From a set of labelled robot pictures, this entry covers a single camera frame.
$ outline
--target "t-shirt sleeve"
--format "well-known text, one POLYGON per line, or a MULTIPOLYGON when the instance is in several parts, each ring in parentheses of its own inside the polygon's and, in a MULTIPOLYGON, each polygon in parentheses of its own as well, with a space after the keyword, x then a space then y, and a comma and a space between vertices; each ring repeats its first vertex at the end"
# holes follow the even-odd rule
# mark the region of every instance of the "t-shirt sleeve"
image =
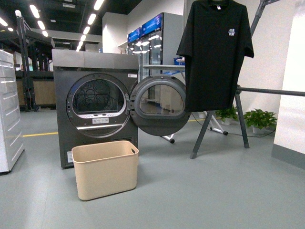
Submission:
POLYGON ((244 41, 244 55, 254 58, 254 49, 252 44, 252 37, 251 37, 251 30, 250 30, 250 24, 249 24, 249 17, 248 17, 248 11, 246 6, 243 10, 242 15, 242 37, 244 41))
POLYGON ((177 51, 179 56, 193 55, 193 18, 194 18, 194 2, 191 6, 190 14, 187 19, 187 23, 180 41, 180 45, 177 51))

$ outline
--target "sticker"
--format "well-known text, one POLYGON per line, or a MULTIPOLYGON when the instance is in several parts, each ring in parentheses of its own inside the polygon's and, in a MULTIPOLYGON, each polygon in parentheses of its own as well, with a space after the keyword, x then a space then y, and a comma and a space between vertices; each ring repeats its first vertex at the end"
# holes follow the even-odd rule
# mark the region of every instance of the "sticker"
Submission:
POLYGON ((109 118, 93 118, 92 124, 109 123, 109 118))
POLYGON ((137 74, 128 74, 128 78, 137 78, 138 75, 137 74))
POLYGON ((67 156, 68 156, 68 163, 72 163, 73 162, 72 151, 68 151, 67 156))

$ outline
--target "yellow floor line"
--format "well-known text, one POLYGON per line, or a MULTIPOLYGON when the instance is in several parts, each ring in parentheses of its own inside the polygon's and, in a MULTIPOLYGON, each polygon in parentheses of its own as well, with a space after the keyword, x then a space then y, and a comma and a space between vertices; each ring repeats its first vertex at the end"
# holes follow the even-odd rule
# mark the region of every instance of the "yellow floor line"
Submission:
POLYGON ((57 135, 57 134, 58 132, 52 132, 52 133, 44 133, 44 134, 24 135, 23 137, 36 137, 36 136, 57 135))
POLYGON ((33 134, 33 135, 24 135, 23 137, 36 137, 36 136, 45 136, 45 135, 57 135, 58 132, 44 133, 44 134, 33 134))

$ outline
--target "dryer door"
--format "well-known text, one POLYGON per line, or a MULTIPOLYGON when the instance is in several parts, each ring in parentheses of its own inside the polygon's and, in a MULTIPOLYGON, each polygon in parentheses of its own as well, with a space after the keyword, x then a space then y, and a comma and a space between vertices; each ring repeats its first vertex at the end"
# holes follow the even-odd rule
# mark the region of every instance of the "dryer door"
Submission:
POLYGON ((150 76, 132 91, 129 109, 136 125, 144 132, 171 135, 185 126, 190 113, 185 108, 185 85, 175 77, 150 76))

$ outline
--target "black t-shirt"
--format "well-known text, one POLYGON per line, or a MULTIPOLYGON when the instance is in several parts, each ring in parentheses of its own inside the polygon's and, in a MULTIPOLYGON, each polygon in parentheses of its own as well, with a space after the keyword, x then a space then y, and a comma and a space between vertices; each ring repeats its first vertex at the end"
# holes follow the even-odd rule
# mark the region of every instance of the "black t-shirt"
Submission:
POLYGON ((244 57, 254 57, 247 8, 233 0, 226 6, 208 0, 192 4, 177 51, 185 57, 185 111, 232 106, 244 57))

